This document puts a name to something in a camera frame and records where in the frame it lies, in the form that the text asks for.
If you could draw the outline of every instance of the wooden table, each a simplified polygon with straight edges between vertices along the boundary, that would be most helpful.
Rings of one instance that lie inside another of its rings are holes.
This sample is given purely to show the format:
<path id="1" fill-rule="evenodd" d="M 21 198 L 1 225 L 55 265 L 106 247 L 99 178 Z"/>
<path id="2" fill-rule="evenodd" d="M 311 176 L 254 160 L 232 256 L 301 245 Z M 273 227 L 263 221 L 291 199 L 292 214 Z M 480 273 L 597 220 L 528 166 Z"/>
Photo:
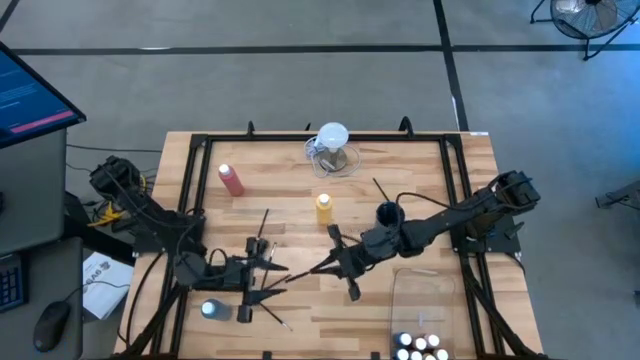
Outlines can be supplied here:
<path id="1" fill-rule="evenodd" d="M 461 136 L 472 188 L 483 187 L 498 173 L 490 139 L 468 133 Z M 178 204 L 190 137 L 191 133 L 171 132 L 166 138 L 153 198 L 167 209 L 175 209 Z M 209 250 L 221 247 L 229 254 L 243 255 L 245 239 L 255 236 L 264 211 L 269 208 L 263 237 L 278 243 L 274 262 L 288 266 L 292 274 L 297 274 L 324 259 L 333 246 L 326 228 L 316 223 L 314 200 L 321 193 L 333 197 L 334 219 L 343 232 L 350 234 L 370 228 L 375 209 L 384 200 L 373 177 L 389 196 L 413 191 L 447 202 L 442 160 L 436 143 L 363 142 L 352 145 L 361 153 L 361 168 L 350 177 L 320 179 L 313 175 L 300 142 L 215 143 L 204 200 L 207 216 L 204 244 Z M 243 197 L 228 195 L 216 172 L 221 163 L 236 168 L 247 189 Z M 193 203 L 198 171 L 196 166 L 190 204 Z M 462 197 L 461 193 L 458 189 L 458 198 Z M 407 219 L 427 218 L 441 210 L 437 205 L 411 198 L 403 199 L 403 208 Z M 142 274 L 154 257 L 145 255 L 137 260 L 125 314 L 129 312 Z M 534 351 L 542 351 L 521 269 L 504 255 L 488 254 L 487 259 L 498 309 L 525 344 Z M 133 336 L 144 328 L 157 309 L 165 266 L 166 261 L 161 259 L 144 285 L 134 313 Z M 293 332 L 278 324 L 260 307 L 254 307 L 251 324 L 206 320 L 199 311 L 203 301 L 216 298 L 237 305 L 240 294 L 191 292 L 180 357 L 259 358 L 262 351 L 269 350 L 275 358 L 367 359 L 372 351 L 379 351 L 383 358 L 388 358 L 391 284 L 394 272 L 400 268 L 431 269 L 453 279 L 455 293 L 451 304 L 438 305 L 453 307 L 456 358 L 475 358 L 460 264 L 451 249 L 448 233 L 438 236 L 422 255 L 410 259 L 396 257 L 360 277 L 362 298 L 358 302 L 350 301 L 344 280 L 327 275 L 309 276 L 283 285 L 288 291 L 265 304 L 287 322 Z M 283 275 L 271 272 L 267 283 Z M 488 320 L 478 307 L 487 351 L 492 352 Z M 124 316 L 120 326 L 123 333 L 126 319 Z M 173 313 L 170 313 L 163 351 L 169 349 L 173 319 Z M 115 351 L 123 348 L 124 344 L 118 341 Z"/>

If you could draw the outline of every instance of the small yellow bottle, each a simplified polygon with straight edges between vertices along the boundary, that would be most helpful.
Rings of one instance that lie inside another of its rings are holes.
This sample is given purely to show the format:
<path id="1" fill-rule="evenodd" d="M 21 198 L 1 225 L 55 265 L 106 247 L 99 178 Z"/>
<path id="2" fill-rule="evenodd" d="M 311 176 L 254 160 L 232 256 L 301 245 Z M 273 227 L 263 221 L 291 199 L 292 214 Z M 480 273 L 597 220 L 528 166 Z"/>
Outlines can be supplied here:
<path id="1" fill-rule="evenodd" d="M 320 225 L 331 224 L 332 206 L 333 206 L 333 201 L 331 201 L 331 196 L 327 194 L 320 194 L 318 196 L 318 198 L 316 199 L 316 214 L 318 216 L 318 224 Z"/>

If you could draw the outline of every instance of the clear plastic container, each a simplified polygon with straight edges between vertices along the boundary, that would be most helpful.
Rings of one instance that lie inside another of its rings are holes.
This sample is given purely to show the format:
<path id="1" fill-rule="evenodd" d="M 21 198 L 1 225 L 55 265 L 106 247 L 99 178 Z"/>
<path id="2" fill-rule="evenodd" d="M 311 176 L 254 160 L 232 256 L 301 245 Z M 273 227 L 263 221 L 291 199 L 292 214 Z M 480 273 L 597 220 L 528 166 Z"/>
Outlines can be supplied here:
<path id="1" fill-rule="evenodd" d="M 413 338 L 437 335 L 449 359 L 455 359 L 454 308 L 455 282 L 432 270 L 399 269 L 393 282 L 391 334 L 406 332 Z M 391 341 L 389 353 L 397 348 Z"/>

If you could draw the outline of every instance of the pink bottle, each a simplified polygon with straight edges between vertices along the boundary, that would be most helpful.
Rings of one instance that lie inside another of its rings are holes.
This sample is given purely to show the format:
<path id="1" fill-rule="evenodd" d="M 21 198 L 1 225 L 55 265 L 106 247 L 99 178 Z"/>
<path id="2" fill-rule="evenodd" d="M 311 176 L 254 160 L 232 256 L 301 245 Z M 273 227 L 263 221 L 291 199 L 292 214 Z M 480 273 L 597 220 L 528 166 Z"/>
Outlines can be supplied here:
<path id="1" fill-rule="evenodd" d="M 218 168 L 218 176 L 220 176 L 220 180 L 222 180 L 224 186 L 227 187 L 231 196 L 240 196 L 244 194 L 244 186 L 242 186 L 240 178 L 238 178 L 238 174 L 231 166 L 227 164 L 220 165 Z"/>

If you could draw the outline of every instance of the monitor screen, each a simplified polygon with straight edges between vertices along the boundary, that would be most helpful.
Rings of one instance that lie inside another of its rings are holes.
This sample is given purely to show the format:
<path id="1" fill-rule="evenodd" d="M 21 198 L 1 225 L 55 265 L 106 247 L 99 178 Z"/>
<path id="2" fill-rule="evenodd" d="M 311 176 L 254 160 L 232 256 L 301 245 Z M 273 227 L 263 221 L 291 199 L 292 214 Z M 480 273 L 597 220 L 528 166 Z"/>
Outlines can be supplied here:
<path id="1" fill-rule="evenodd" d="M 0 43 L 0 148 L 84 120 L 80 110 Z"/>

